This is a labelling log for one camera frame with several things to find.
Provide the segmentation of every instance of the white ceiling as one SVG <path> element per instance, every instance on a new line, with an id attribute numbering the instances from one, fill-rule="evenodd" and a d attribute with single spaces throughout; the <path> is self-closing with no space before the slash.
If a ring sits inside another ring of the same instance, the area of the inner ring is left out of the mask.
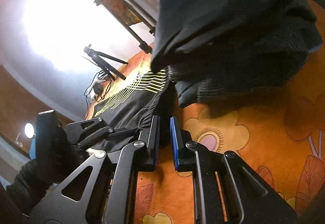
<path id="1" fill-rule="evenodd" d="M 33 95 L 76 121 L 87 112 L 83 93 L 100 70 L 81 57 L 84 46 L 91 43 L 94 50 L 122 60 L 140 51 L 138 42 L 93 1 L 0 0 L 4 67 Z M 158 0 L 136 1 L 157 19 Z M 148 44 L 154 40 L 142 23 L 132 28 Z"/>

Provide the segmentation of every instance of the leaf pattern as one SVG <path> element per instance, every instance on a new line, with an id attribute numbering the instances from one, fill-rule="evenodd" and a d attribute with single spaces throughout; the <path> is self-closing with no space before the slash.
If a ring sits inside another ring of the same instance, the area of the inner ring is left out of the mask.
<path id="1" fill-rule="evenodd" d="M 135 197 L 134 222 L 141 223 L 152 199 L 153 184 L 137 188 Z"/>
<path id="2" fill-rule="evenodd" d="M 323 162 L 313 156 L 308 155 L 303 172 L 300 177 L 295 210 L 297 215 L 301 215 L 308 204 L 317 195 L 325 181 L 325 166 Z"/>
<path id="3" fill-rule="evenodd" d="M 260 167 L 258 167 L 258 169 L 256 170 L 256 173 L 266 182 L 268 183 L 268 185 L 272 188 L 273 187 L 273 177 L 272 177 L 272 173 L 270 171 L 269 168 L 261 165 Z"/>
<path id="4" fill-rule="evenodd" d="M 293 140 L 308 138 L 315 127 L 313 103 L 306 97 L 296 98 L 284 114 L 284 125 L 288 136 Z"/>

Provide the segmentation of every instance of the metal screw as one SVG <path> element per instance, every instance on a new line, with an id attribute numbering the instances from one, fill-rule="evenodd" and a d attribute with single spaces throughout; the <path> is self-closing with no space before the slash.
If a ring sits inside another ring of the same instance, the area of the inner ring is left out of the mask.
<path id="1" fill-rule="evenodd" d="M 186 145 L 190 148 L 195 148 L 198 146 L 198 143 L 196 141 L 189 141 L 186 143 Z"/>
<path id="2" fill-rule="evenodd" d="M 133 145 L 134 145 L 134 147 L 136 147 L 136 148 L 141 148 L 141 147 L 144 146 L 144 142 L 138 140 L 138 141 L 136 141 L 135 143 L 133 143 Z"/>
<path id="3" fill-rule="evenodd" d="M 95 157 L 100 159 L 106 156 L 106 152 L 104 152 L 103 150 L 99 150 L 97 152 L 95 152 Z"/>
<path id="4" fill-rule="evenodd" d="M 225 155 L 226 155 L 226 157 L 228 157 L 230 159 L 233 159 L 236 156 L 236 154 L 233 151 L 230 151 L 230 150 L 225 152 Z"/>

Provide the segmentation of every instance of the yellow striped print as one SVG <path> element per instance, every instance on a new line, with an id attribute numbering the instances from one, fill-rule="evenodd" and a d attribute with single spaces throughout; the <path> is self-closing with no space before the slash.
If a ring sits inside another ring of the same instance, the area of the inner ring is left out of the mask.
<path id="1" fill-rule="evenodd" d="M 139 79 L 134 81 L 131 85 L 127 86 L 126 88 L 119 91 L 117 94 L 111 96 L 105 106 L 99 110 L 94 117 L 98 116 L 99 114 L 105 112 L 107 109 L 115 109 L 120 104 L 125 102 L 128 97 L 133 93 L 135 90 L 143 91 L 147 90 L 152 93 L 158 93 L 162 91 L 166 83 L 166 73 L 165 70 L 161 70 L 159 73 L 154 75 L 152 72 L 148 72 L 141 76 Z"/>

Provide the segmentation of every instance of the bright light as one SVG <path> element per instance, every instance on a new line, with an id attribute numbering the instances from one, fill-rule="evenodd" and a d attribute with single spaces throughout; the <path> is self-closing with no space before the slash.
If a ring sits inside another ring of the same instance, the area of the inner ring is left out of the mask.
<path id="1" fill-rule="evenodd" d="M 132 36 L 94 0 L 27 0 L 22 19 L 33 51 L 60 71 L 94 67 L 81 58 L 90 43 L 94 50 L 127 60 L 120 54 Z"/>
<path id="2" fill-rule="evenodd" d="M 25 125 L 25 134 L 26 134 L 26 136 L 28 138 L 30 138 L 30 139 L 33 138 L 33 136 L 34 136 L 34 127 L 33 127 L 32 124 L 27 123 Z"/>

